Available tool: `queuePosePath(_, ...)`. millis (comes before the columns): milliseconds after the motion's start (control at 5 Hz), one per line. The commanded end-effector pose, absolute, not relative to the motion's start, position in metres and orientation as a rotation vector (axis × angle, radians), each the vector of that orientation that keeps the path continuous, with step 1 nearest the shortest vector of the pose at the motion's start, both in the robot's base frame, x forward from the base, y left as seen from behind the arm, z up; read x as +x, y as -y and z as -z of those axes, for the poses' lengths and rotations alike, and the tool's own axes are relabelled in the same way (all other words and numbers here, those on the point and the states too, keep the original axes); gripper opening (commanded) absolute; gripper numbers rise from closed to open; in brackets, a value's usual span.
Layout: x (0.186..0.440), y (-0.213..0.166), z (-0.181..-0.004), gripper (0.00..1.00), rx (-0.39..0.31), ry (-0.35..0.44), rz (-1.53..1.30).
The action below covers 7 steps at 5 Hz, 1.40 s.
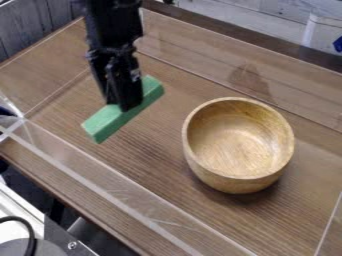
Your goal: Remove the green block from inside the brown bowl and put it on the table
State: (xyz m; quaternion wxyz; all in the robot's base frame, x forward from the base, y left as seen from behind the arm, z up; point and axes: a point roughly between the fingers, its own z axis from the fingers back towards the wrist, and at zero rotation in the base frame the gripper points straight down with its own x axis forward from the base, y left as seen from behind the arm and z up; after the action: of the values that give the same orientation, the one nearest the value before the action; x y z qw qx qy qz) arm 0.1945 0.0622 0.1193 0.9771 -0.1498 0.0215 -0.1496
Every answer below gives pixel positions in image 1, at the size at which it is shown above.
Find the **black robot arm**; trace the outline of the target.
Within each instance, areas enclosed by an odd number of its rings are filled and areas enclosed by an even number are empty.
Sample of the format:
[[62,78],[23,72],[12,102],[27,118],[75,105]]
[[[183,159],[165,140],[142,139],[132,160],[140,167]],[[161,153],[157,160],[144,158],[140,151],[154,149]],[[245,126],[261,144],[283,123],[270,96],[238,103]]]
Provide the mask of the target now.
[[135,41],[143,36],[142,0],[80,0],[87,60],[104,101],[130,111],[143,101]]

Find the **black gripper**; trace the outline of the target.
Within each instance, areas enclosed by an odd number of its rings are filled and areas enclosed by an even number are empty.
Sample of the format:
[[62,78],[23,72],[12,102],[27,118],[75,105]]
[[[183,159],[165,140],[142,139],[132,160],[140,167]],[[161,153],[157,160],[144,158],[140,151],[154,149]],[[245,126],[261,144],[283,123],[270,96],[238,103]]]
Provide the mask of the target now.
[[143,36],[139,19],[87,19],[87,60],[107,104],[130,111],[143,100],[142,73],[134,59]]

